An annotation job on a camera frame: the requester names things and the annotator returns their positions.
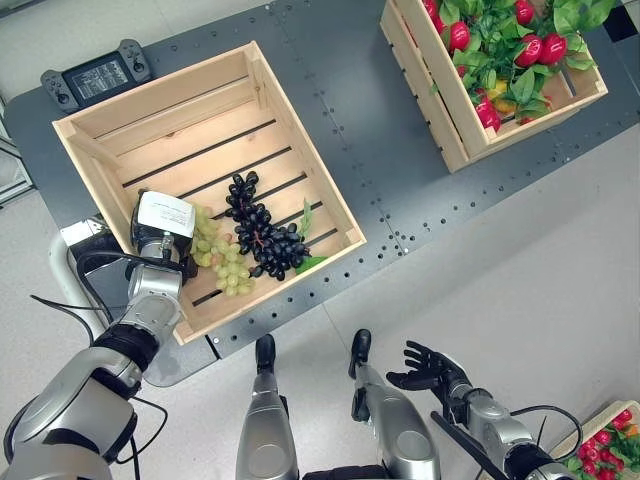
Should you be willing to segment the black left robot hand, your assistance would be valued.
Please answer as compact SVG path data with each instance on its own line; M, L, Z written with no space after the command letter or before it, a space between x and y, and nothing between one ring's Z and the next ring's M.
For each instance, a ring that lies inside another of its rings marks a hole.
M141 252L145 246L169 236L178 254L185 256L192 244L195 217L195 207L190 203L161 192L141 189L131 219L131 243Z

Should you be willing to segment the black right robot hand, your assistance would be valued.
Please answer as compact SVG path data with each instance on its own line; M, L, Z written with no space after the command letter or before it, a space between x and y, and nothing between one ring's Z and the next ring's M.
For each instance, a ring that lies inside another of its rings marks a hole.
M456 387L471 386L464 369L441 352L407 340L403 353L408 371L386 373L386 379L401 390L429 390L444 404Z

